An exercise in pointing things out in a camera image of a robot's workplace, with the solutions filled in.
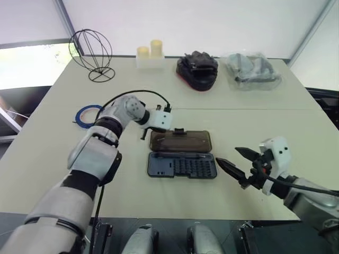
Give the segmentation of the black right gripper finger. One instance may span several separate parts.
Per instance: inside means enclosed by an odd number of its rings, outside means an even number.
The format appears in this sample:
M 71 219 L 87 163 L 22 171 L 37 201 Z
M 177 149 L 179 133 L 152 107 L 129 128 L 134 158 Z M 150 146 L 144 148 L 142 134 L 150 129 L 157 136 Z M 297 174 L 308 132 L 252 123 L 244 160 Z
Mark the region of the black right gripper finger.
M 239 152 L 241 156 L 251 162 L 256 161 L 261 156 L 260 153 L 246 147 L 235 147 L 235 150 Z
M 249 186 L 245 173 L 237 168 L 236 165 L 222 158 L 216 158 L 216 162 L 225 173 L 238 181 L 242 189 L 246 189 Z

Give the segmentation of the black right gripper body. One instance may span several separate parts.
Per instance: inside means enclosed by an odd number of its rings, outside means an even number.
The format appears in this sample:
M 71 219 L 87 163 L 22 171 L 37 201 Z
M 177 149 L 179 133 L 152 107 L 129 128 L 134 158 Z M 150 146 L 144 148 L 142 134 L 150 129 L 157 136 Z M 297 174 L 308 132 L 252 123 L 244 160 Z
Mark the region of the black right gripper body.
M 263 185 L 271 172 L 273 160 L 273 153 L 270 149 L 261 153 L 261 156 L 252 162 L 250 169 L 251 176 L 248 178 L 249 183 L 257 189 L 262 189 Z

